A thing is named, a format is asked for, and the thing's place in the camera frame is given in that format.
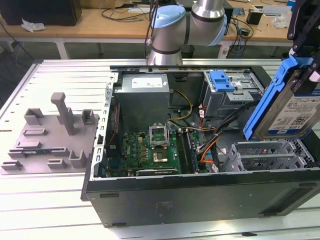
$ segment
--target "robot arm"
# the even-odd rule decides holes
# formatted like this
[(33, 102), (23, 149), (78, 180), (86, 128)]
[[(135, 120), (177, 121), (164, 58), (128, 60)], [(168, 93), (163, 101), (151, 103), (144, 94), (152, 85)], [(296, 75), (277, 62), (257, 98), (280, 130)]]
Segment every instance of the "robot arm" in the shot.
[(224, 0), (199, 0), (186, 12), (182, 6), (168, 5), (155, 16), (152, 50), (148, 65), (182, 65), (182, 45), (218, 44), (227, 27)]

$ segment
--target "hard drive label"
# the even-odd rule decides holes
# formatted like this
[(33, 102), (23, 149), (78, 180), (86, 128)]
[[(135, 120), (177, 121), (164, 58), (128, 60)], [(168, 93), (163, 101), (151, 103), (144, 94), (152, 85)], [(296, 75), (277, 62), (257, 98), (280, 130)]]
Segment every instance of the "hard drive label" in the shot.
[(271, 134), (292, 134), (301, 129), (320, 107), (320, 97), (293, 96), (270, 126)]

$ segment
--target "sticker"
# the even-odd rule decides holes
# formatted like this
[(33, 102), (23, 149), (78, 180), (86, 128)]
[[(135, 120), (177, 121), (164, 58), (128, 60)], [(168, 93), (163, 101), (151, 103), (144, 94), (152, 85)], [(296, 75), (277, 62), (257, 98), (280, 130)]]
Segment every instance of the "sticker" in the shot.
[(23, 154), (37, 154), (36, 151), (23, 151)]
[(205, 118), (205, 111), (199, 110), (199, 115), (200, 115), (200, 118), (204, 119)]
[(291, 134), (302, 129), (317, 112), (320, 97), (293, 96), (269, 128), (271, 134)]
[(227, 150), (225, 148), (221, 148), (220, 151), (221, 154), (227, 155)]
[(238, 82), (238, 81), (232, 81), (231, 84), (232, 84), (233, 86), (241, 86), (241, 83)]
[(132, 79), (132, 88), (162, 88), (161, 77), (135, 77)]
[(219, 169), (217, 168), (216, 165), (212, 164), (212, 170), (215, 172), (215, 173), (218, 173), (219, 172)]

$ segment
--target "aluminum work table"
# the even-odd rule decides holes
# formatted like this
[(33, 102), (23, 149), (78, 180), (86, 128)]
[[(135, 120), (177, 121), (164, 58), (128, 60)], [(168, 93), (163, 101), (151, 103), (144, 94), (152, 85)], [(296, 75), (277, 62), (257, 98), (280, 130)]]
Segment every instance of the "aluminum work table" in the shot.
[[(186, 65), (258, 65), (273, 77), (280, 60), (190, 59)], [(33, 64), (0, 111), (1, 160), (25, 124), (28, 108), (58, 114), (50, 102), (64, 92), (67, 107), (80, 114), (104, 104), (110, 65), (142, 65), (140, 60), (45, 60)], [(80, 200), (84, 173), (0, 176), (0, 239), (320, 239), (320, 195), (287, 216), (104, 228), (90, 202)], [(253, 233), (247, 237), (242, 233)]]

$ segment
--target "white paper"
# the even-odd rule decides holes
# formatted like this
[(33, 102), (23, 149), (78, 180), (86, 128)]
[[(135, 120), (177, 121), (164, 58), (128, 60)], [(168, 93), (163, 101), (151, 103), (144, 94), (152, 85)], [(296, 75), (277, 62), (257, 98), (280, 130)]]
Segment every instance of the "white paper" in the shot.
[(22, 24), (21, 27), (26, 29), (29, 32), (34, 32), (34, 31), (41, 31), (45, 30), (46, 27), (43, 23), (33, 23), (33, 22), (28, 22), (22, 18)]
[(161, 77), (135, 77), (132, 79), (132, 88), (162, 88)]

